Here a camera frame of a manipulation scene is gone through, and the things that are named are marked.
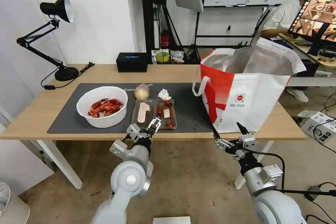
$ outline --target monitor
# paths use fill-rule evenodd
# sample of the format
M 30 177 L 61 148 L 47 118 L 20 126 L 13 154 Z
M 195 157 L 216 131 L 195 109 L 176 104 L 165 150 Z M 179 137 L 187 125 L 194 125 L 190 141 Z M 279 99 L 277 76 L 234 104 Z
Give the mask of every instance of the monitor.
M 312 55 L 336 45 L 336 0 L 306 0 L 288 32 L 313 42 Z

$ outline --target black desk mat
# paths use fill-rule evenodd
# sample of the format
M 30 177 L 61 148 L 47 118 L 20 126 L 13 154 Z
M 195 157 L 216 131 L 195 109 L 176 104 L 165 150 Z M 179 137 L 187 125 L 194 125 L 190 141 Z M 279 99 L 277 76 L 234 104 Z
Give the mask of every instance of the black desk mat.
M 51 127 L 49 134 L 97 134 L 97 133 L 126 133 L 131 123 L 132 113 L 135 104 L 133 92 L 127 92 L 127 113 L 125 118 L 117 125 L 110 128 L 95 128 L 88 121 L 80 116 L 76 104 L 80 97 L 86 92 L 100 86 L 117 86 L 122 89 L 133 89 L 139 83 L 81 83 L 71 95 L 61 112 L 58 114 Z M 160 130 L 160 132 L 171 133 L 200 133 L 212 132 L 209 116 L 204 107 L 201 96 L 195 97 L 191 88 L 192 83 L 154 83 L 149 88 L 150 97 L 157 98 L 158 93 L 163 89 L 175 100 L 175 113 L 177 117 L 177 129 Z

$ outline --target robotic arm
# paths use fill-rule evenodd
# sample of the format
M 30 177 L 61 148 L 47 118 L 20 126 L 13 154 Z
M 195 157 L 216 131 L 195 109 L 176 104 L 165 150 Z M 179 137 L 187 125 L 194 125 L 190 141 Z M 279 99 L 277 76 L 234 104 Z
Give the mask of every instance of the robotic arm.
M 238 140 L 226 141 L 214 131 L 215 145 L 232 154 L 240 164 L 240 173 L 246 179 L 246 186 L 255 202 L 255 211 L 261 223 L 306 224 L 298 204 L 289 196 L 275 190 L 274 183 L 283 174 L 277 165 L 263 166 L 253 153 L 256 138 L 237 123 L 242 135 Z
M 123 162 L 111 175 L 111 198 L 99 206 L 91 224 L 126 224 L 126 208 L 130 199 L 137 195 L 144 196 L 149 189 L 153 171 L 153 164 L 149 161 L 152 137 L 160 126 L 160 115 L 143 132 L 136 124 L 131 124 L 124 139 L 134 141 L 130 150 L 124 140 L 113 143 L 110 152 L 120 157 Z

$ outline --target red crayfish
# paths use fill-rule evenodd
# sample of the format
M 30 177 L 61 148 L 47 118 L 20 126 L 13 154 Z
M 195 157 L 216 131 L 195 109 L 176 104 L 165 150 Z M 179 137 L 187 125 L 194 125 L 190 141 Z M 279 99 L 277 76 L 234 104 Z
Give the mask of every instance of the red crayfish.
M 91 105 L 90 111 L 87 113 L 89 116 L 93 118 L 99 118 L 101 116 L 110 116 L 121 109 L 123 104 L 117 99 L 108 99 L 104 98 L 100 101 L 97 101 Z

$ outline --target lamp shade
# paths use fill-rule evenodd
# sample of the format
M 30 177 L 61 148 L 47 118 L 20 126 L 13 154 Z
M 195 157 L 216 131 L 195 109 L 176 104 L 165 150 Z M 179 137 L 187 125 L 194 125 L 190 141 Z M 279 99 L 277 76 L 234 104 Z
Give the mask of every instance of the lamp shade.
M 42 2 L 40 9 L 44 14 L 59 16 L 69 23 L 74 22 L 74 12 L 70 0 L 57 0 L 55 3 Z

